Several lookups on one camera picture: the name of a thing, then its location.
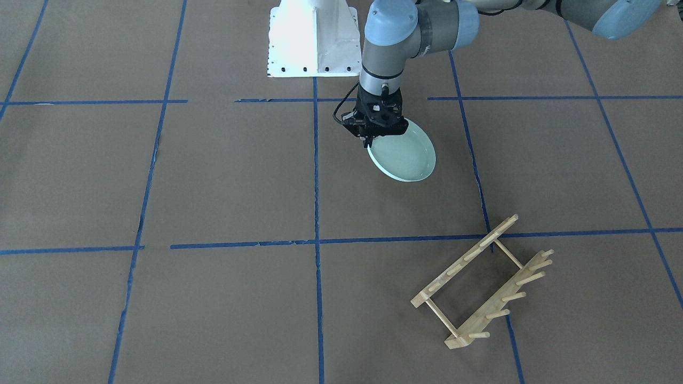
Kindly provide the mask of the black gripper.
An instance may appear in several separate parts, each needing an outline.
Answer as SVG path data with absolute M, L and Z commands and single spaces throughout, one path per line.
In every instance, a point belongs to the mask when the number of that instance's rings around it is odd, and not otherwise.
M 371 94 L 360 87 L 354 107 L 354 135 L 371 148 L 374 138 L 403 134 L 403 98 L 400 89 L 393 93 Z

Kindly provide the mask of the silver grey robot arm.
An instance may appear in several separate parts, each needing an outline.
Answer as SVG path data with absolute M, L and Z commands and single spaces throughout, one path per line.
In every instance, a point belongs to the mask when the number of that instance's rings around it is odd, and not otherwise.
M 547 11 L 596 36 L 620 39 L 652 17 L 659 1 L 374 1 L 369 7 L 356 104 L 340 119 L 371 148 L 373 141 L 405 134 L 400 85 L 408 59 L 471 44 L 482 15 L 522 7 Z

